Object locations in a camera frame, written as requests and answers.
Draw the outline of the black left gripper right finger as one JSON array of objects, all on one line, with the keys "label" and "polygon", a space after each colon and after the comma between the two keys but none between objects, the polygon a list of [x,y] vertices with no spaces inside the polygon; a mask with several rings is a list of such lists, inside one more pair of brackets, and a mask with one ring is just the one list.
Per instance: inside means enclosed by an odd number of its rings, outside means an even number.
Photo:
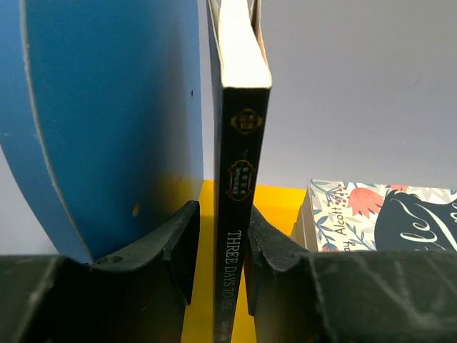
[{"label": "black left gripper right finger", "polygon": [[454,342],[456,255],[309,252],[251,212],[248,312],[258,342]]}]

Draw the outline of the Three Days to See book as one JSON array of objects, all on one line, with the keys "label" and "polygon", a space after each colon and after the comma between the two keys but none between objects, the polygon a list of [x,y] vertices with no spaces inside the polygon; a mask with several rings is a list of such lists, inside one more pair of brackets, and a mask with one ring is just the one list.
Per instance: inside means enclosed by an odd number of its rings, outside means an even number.
[{"label": "Three Days to See book", "polygon": [[206,3],[214,107],[214,342],[230,342],[272,76],[260,1]]}]

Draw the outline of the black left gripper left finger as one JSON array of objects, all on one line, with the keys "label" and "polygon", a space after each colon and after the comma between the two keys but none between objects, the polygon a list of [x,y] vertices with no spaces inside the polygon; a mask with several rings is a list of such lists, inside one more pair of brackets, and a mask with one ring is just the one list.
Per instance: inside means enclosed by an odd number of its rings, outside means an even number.
[{"label": "black left gripper left finger", "polygon": [[180,342],[191,303],[200,206],[94,264],[1,258],[3,342]]}]

